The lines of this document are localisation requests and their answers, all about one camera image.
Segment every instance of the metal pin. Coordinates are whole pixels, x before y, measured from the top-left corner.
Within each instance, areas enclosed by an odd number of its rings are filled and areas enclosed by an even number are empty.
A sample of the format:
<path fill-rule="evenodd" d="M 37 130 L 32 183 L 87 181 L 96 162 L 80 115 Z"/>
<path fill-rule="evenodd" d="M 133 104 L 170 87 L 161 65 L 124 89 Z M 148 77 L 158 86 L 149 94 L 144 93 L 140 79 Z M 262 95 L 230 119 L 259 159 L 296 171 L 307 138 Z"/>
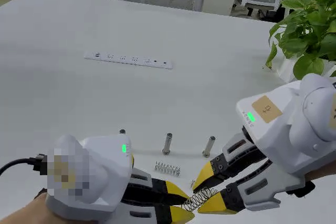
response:
<path fill-rule="evenodd" d="M 202 152 L 203 157 L 209 157 L 212 146 L 214 145 L 216 138 L 211 136 L 208 143 L 206 144 L 205 150 Z"/>
<path fill-rule="evenodd" d="M 163 155 L 169 155 L 170 144 L 172 143 L 173 134 L 167 133 L 166 142 L 164 143 L 164 148 L 162 150 Z"/>

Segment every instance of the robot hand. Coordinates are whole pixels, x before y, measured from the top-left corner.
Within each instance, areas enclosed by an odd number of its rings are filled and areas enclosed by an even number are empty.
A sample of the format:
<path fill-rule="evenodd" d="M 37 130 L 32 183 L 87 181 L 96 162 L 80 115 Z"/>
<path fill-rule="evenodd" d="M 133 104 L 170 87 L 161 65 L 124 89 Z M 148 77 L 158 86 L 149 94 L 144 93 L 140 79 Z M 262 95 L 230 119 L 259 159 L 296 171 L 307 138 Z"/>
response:
<path fill-rule="evenodd" d="M 233 178 L 249 165 L 265 160 L 251 174 L 226 186 L 198 212 L 236 214 L 280 206 L 276 193 L 303 197 L 315 185 L 305 179 L 313 170 L 336 160 L 336 89 L 326 78 L 303 80 L 237 103 L 243 132 L 206 163 L 194 192 Z"/>
<path fill-rule="evenodd" d="M 61 137 L 44 157 L 46 206 L 68 220 L 99 223 L 171 224 L 194 218 L 181 207 L 188 195 L 173 183 L 133 168 L 125 134 L 90 137 L 79 143 Z"/>

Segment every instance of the power strip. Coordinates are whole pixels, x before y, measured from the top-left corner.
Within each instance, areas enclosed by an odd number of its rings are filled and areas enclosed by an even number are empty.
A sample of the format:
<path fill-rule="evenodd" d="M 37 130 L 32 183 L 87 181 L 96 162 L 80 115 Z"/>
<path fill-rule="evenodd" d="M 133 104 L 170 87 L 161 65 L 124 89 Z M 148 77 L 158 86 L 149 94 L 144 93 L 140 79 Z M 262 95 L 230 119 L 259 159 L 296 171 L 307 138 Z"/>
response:
<path fill-rule="evenodd" d="M 173 64 L 170 60 L 157 60 L 144 58 L 139 56 L 120 56 L 112 53 L 105 52 L 87 52 L 84 55 L 85 59 L 101 60 L 109 62 L 117 62 L 124 64 L 132 64 L 137 66 L 147 66 L 153 68 L 167 68 L 173 69 Z"/>

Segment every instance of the power cord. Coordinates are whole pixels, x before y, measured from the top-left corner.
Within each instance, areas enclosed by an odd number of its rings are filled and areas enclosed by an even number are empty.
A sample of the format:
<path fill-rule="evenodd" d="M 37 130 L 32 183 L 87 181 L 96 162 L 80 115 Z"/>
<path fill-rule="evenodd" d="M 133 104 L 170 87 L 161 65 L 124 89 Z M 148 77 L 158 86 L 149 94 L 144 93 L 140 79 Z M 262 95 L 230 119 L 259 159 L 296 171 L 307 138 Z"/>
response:
<path fill-rule="evenodd" d="M 5 164 L 0 168 L 0 176 L 8 168 L 18 164 L 33 165 L 33 170 L 40 172 L 40 175 L 47 175 L 47 155 L 38 154 L 36 157 L 20 158 Z"/>

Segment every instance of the green indicator light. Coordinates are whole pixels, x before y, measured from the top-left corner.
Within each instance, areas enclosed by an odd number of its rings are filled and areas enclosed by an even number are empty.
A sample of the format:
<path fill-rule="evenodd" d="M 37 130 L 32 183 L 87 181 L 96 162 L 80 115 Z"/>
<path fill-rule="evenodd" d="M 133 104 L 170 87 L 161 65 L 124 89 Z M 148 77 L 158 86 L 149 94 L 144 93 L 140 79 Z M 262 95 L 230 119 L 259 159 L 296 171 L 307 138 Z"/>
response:
<path fill-rule="evenodd" d="M 254 122 L 256 119 L 254 118 L 254 116 L 252 115 L 252 113 L 251 112 L 248 112 L 247 113 L 247 116 L 248 116 L 248 118 L 251 120 L 251 122 Z"/>

